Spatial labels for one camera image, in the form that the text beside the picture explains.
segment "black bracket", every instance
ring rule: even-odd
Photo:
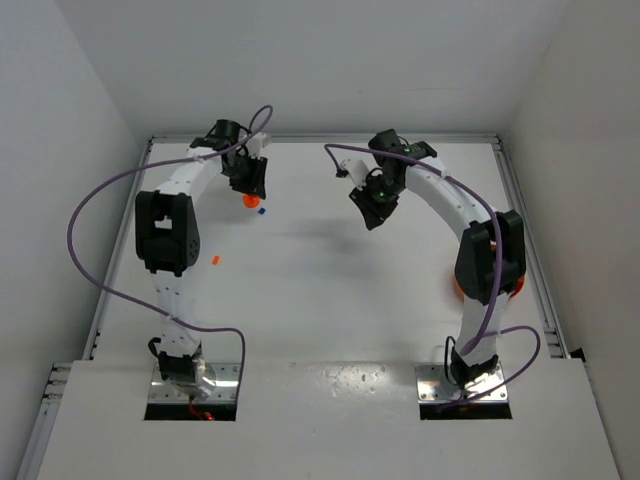
[[[198,347],[193,355],[183,355],[182,357],[172,357],[166,352],[158,353],[157,344],[159,337],[149,340],[147,346],[151,354],[158,359],[158,370],[162,380],[181,385],[196,385],[198,383],[198,359],[202,356],[202,345]]]
[[[475,380],[480,375],[493,372],[497,365],[498,355],[494,355],[484,363],[467,365],[458,352],[456,352],[455,347],[451,351],[451,376],[460,390],[464,390],[464,386],[467,383]]]
[[[426,142],[404,145],[395,130],[385,130],[369,141],[369,148],[396,153],[420,160],[437,156],[436,151]],[[384,155],[374,155],[378,168],[367,175],[362,189],[354,188],[349,198],[360,209],[368,230],[384,223],[398,206],[398,196],[405,189],[405,173],[408,163]],[[346,176],[346,171],[338,171],[337,176]]]
[[[525,274],[524,223],[514,210],[496,212],[502,233],[502,277],[500,291],[513,292]],[[495,276],[495,231],[490,220],[474,222],[460,241],[455,276],[464,294],[483,305],[489,303]]]
[[[171,228],[156,221],[171,219]],[[177,277],[198,260],[200,235],[191,197],[139,192],[135,206],[136,254],[151,273],[173,272]]]
[[[243,127],[232,120],[218,120],[204,136],[196,138],[190,148],[206,147],[220,151],[238,143]],[[222,155],[222,174],[229,177],[229,186],[236,192],[267,198],[265,176],[267,159],[252,158],[246,148]]]

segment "orange wire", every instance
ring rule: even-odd
[[[198,412],[195,408],[193,408],[193,397],[189,398],[189,411],[194,414],[196,417],[198,417],[200,420],[204,420],[202,418],[202,415],[200,415],[200,412]]]

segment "black joint housing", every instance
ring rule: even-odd
[[[242,127],[233,120],[218,120],[209,133],[204,137],[196,138],[190,148],[206,147],[214,150],[223,150],[233,144],[238,143],[240,139],[240,130]]]
[[[139,192],[135,206],[136,254],[151,273],[173,272],[177,277],[198,260],[200,235],[191,197]],[[156,221],[171,219],[171,228]]]
[[[172,357],[166,352],[158,354],[158,369],[162,380],[170,380],[174,383],[195,385],[198,382],[196,358],[202,353],[202,347],[193,355]]]
[[[385,130],[377,133],[369,141],[369,148],[389,153],[395,153],[410,157],[414,160],[421,160],[426,157],[436,157],[437,152],[426,142],[418,142],[411,145],[404,145],[395,130]],[[387,189],[396,195],[405,189],[405,173],[410,165],[407,162],[390,158],[384,155],[374,155],[378,166],[382,169],[382,174],[387,184]]]
[[[369,141],[369,148],[395,153],[414,160],[435,157],[436,151],[426,142],[404,145],[395,130],[377,133]],[[398,206],[398,195],[405,189],[405,173],[409,164],[382,154],[373,158],[379,168],[372,170],[362,189],[354,188],[349,197],[362,212],[368,230],[382,225]],[[338,170],[337,177],[347,176],[346,170]]]
[[[451,351],[450,372],[460,390],[464,390],[467,383],[472,382],[480,375],[492,373],[496,369],[497,365],[498,355],[494,355],[484,363],[476,363],[469,366],[465,363],[458,352],[456,352],[455,347]]]
[[[502,277],[500,291],[513,292],[525,274],[524,223],[514,210],[496,212],[502,233]],[[491,220],[473,223],[460,241],[455,276],[464,294],[483,305],[489,303],[495,276],[495,231]]]

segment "metal base plate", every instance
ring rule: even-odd
[[[511,418],[506,386],[463,405],[446,406],[450,402],[473,397],[502,383],[504,376],[499,363],[492,374],[481,375],[473,382],[469,382],[465,385],[464,391],[449,383],[444,375],[442,364],[416,365],[415,369],[422,420]]]
[[[192,395],[197,411],[210,412],[215,420],[234,421],[239,372],[239,363],[205,363],[202,386],[193,390],[162,380],[156,365],[145,420],[197,420],[189,411],[189,396]]]

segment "white wall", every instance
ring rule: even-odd
[[[13,479],[54,361],[82,353],[97,292],[74,270],[67,220],[141,145],[53,1],[0,14],[0,479]],[[90,270],[106,270],[128,185],[97,199],[78,230]]]
[[[640,476],[640,3],[571,5],[508,147],[624,478]]]
[[[57,0],[144,134],[506,127],[568,0]]]

